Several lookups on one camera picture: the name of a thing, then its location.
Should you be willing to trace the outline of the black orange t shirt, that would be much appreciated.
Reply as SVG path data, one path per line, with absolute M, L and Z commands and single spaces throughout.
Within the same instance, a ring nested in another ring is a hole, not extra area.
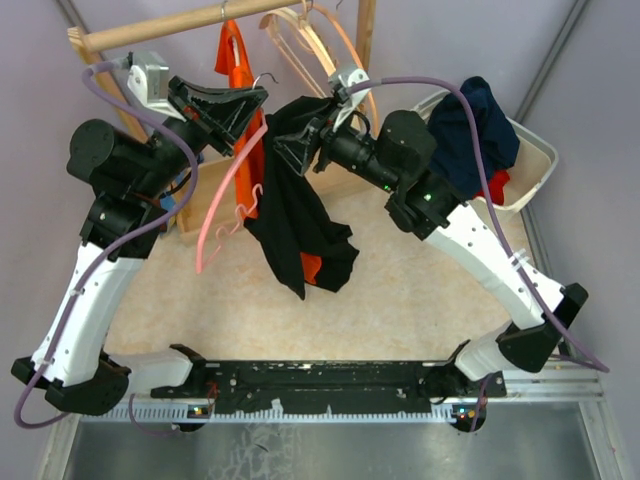
M 265 173 L 255 219 L 245 228 L 259 242 L 275 278 L 300 299 L 310 284 L 338 292 L 350 279 L 359 251 L 349 243 L 352 230 L 330 219 L 310 183 L 276 151 L 275 138 L 304 129 L 331 109 L 328 99 L 302 96 L 266 116 Z

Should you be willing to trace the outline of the pink hanger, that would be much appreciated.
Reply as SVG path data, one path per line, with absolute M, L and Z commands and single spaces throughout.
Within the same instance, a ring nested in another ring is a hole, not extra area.
M 247 218 L 256 218 L 262 193 L 267 125 L 262 111 L 250 120 L 247 130 L 232 148 L 229 161 L 199 169 L 197 192 L 206 201 L 196 241 L 195 269 L 201 273 Z

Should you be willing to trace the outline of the beige wooden hanger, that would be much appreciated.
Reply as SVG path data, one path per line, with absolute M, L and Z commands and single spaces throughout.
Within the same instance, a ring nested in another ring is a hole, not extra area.
M 299 36 L 303 40 L 303 49 L 312 54 L 320 63 L 325 71 L 325 67 L 329 65 L 329 53 L 331 49 L 322 40 L 320 34 L 315 30 L 311 21 L 309 20 L 309 14 L 311 11 L 315 11 L 313 1 L 302 1 L 301 12 L 297 15 L 296 28 L 299 32 Z

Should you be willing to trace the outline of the red t shirt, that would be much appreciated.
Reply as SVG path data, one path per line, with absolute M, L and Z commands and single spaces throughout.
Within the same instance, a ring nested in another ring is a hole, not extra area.
M 496 170 L 491 177 L 487 178 L 489 195 L 494 205 L 505 204 L 505 186 L 510 180 L 508 170 Z

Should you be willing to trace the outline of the cream plastic hook hanger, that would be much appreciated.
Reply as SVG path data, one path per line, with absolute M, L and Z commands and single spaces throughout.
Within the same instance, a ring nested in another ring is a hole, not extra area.
M 270 40 L 307 86 L 311 94 L 316 97 L 323 97 L 325 95 L 323 88 L 314 74 L 307 68 L 304 60 L 299 56 L 299 53 L 306 53 L 319 63 L 312 54 L 303 49 L 303 40 L 299 36 L 295 22 L 299 13 L 290 7 L 270 10 L 261 18 L 259 28 L 267 33 Z

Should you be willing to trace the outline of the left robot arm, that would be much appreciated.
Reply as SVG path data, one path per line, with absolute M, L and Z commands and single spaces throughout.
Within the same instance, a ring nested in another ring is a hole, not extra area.
M 194 397 L 206 389 L 208 373 L 187 347 L 116 356 L 104 344 L 126 290 L 171 217 L 160 195 L 180 173 L 196 169 L 204 148 L 231 154 L 267 96 L 261 87 L 205 88 L 174 77 L 172 115 L 158 120 L 148 108 L 131 109 L 151 127 L 148 140 L 99 119 L 76 129 L 67 169 L 95 198 L 53 323 L 36 351 L 12 366 L 27 390 L 41 390 L 60 414 L 99 416 L 133 394 L 176 388 Z

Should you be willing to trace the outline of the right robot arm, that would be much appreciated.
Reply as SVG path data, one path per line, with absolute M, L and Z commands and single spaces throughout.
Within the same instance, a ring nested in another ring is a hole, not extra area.
M 510 316 L 498 330 L 462 345 L 446 372 L 448 387 L 470 395 L 482 379 L 514 367 L 538 373 L 552 357 L 588 293 L 561 285 L 516 253 L 489 228 L 429 162 L 436 141 L 412 110 L 389 114 L 378 136 L 341 123 L 337 108 L 279 112 L 274 148 L 295 172 L 335 163 L 388 193 L 385 209 L 396 227 L 452 257 Z

